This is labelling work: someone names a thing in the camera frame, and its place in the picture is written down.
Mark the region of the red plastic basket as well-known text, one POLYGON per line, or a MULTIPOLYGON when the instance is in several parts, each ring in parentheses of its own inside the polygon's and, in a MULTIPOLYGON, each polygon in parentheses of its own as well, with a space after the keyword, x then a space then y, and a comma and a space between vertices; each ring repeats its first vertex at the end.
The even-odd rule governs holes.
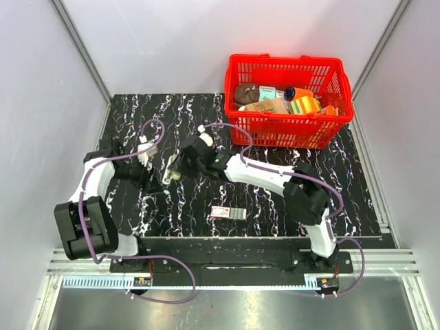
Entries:
POLYGON ((245 145, 248 139, 239 128, 252 136, 257 146, 296 149, 323 149, 336 133, 354 117, 352 93, 342 61, 334 57, 273 57, 267 54, 233 54, 225 73, 225 114, 232 128, 232 141, 245 145), (234 90, 243 83, 275 87, 277 98, 284 100, 289 114, 238 111, 234 90), (291 113, 284 99, 287 87, 313 91, 321 107, 339 108, 338 116, 291 113))

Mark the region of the orange bottle blue cap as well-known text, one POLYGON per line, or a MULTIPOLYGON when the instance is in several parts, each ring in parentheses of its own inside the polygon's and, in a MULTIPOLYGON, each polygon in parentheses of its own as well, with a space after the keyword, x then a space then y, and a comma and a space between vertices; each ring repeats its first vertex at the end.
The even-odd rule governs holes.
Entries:
POLYGON ((302 98, 305 96, 314 97, 313 91, 309 89, 302 89, 298 87, 287 87, 283 92, 283 97, 287 101, 292 101, 297 98, 302 98))

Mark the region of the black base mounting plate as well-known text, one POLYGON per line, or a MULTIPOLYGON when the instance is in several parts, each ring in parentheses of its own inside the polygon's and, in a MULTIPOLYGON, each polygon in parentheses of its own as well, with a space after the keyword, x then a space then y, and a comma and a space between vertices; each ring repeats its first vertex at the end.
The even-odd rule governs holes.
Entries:
POLYGON ((112 273, 152 271, 153 285, 191 284, 184 269, 193 272, 200 287, 282 287, 306 285, 318 278, 353 273, 351 256, 337 251, 329 261, 312 253, 307 238, 144 238, 141 251, 151 263, 114 261, 112 273))

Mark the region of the red white staples box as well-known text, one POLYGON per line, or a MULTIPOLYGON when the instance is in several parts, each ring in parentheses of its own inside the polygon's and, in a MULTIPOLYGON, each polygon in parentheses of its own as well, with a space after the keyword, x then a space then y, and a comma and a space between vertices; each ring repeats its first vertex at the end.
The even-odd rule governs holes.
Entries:
POLYGON ((245 208, 212 206, 210 216, 219 219, 246 220, 247 210, 245 208))

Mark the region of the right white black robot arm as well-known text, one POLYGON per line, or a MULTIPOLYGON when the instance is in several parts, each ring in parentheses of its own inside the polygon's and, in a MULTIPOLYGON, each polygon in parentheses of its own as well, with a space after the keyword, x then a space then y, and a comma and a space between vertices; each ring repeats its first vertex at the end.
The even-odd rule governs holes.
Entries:
POLYGON ((320 272, 336 266, 337 243, 327 222, 330 187, 311 175, 308 164, 294 168, 263 163, 233 151, 218 151, 212 142, 190 135, 179 151, 169 157, 166 169, 174 180, 204 175, 212 180, 247 184, 276 193, 284 199, 287 214, 305 226, 313 266, 320 272))

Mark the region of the brown cardboard box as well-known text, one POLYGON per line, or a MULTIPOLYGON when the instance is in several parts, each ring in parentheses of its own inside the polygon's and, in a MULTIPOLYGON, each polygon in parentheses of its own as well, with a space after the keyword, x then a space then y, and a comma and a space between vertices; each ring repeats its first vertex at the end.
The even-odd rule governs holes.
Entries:
POLYGON ((289 114, 288 104, 280 99, 263 100, 239 107, 238 111, 256 111, 260 113, 289 114))

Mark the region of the teal white small box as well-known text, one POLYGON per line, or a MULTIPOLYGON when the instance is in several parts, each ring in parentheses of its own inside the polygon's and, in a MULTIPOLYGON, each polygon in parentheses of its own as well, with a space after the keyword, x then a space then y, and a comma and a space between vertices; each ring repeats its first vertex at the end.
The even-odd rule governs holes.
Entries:
POLYGON ((277 92, 275 87, 260 85, 258 87, 259 97, 258 101, 272 100, 277 98, 277 92))

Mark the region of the brown round bun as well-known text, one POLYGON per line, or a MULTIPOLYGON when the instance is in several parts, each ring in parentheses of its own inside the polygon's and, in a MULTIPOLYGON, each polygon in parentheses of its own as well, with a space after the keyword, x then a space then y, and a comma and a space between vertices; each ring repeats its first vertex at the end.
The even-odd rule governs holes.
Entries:
POLYGON ((254 83, 240 84, 234 90, 234 102, 243 106, 259 101, 259 86, 254 83))

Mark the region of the beige stapler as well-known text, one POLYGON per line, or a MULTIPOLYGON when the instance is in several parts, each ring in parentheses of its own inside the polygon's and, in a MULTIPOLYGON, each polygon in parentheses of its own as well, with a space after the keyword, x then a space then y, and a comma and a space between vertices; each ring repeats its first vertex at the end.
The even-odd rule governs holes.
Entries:
POLYGON ((178 158, 178 154, 173 154, 169 157, 166 167, 164 169, 164 175, 162 177, 162 183, 164 185, 170 185, 173 180, 180 180, 181 174, 174 169, 173 164, 178 158))

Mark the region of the orange packet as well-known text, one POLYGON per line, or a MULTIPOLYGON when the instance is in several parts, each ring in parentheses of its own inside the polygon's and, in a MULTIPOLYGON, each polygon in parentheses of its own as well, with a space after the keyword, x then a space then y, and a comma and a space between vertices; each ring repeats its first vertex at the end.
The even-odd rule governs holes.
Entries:
POLYGON ((326 107, 321 108, 321 110, 319 110, 318 114, 326 115, 326 116, 338 116, 339 115, 339 108, 334 107, 333 105, 328 105, 326 107))

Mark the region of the black marble pattern mat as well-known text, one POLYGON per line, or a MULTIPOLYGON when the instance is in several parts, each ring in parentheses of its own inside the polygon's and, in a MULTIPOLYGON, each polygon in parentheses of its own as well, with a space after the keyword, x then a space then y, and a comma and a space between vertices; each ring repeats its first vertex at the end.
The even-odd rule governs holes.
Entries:
MULTIPOLYGON (((232 143, 220 93, 123 94, 109 107, 82 109, 76 114, 78 143, 84 152, 94 149, 99 138, 115 138, 125 153, 138 144, 138 135, 160 139, 153 158, 158 175, 179 143, 205 122, 214 122, 216 145, 240 151, 232 143)), ((333 232, 339 236, 378 237, 380 223, 349 126, 342 127, 323 150, 254 147, 254 160, 276 165, 313 166, 319 178, 334 187, 330 210, 333 232)), ((114 179, 106 203, 118 231, 140 237, 300 237, 304 226, 286 211, 281 196, 245 184, 227 184, 205 177, 185 178, 148 195, 132 183, 114 179), (210 216, 212 206, 245 208, 246 220, 210 216)))

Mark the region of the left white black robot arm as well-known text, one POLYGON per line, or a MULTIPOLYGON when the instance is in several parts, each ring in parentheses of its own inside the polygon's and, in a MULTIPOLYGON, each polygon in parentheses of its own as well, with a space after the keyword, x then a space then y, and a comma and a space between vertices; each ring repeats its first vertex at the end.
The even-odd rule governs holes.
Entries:
POLYGON ((157 193, 161 186, 155 169, 149 165, 157 147, 140 138, 139 155, 131 161, 116 139, 102 139, 99 149, 86 154, 82 179, 66 203, 56 205, 54 217, 63 249, 68 259, 90 259, 96 256, 125 257, 125 264, 141 272, 149 264, 149 256, 140 249, 135 236, 120 234, 105 203, 112 179, 131 182, 146 193, 157 193))

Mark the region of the yellow green striped box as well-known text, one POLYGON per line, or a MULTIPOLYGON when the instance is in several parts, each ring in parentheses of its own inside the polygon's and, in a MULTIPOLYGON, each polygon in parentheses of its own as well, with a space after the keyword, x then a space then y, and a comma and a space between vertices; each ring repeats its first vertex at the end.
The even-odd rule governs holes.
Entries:
POLYGON ((290 102, 291 113, 294 115, 308 115, 319 113, 322 109, 319 101, 311 96, 303 96, 290 102))

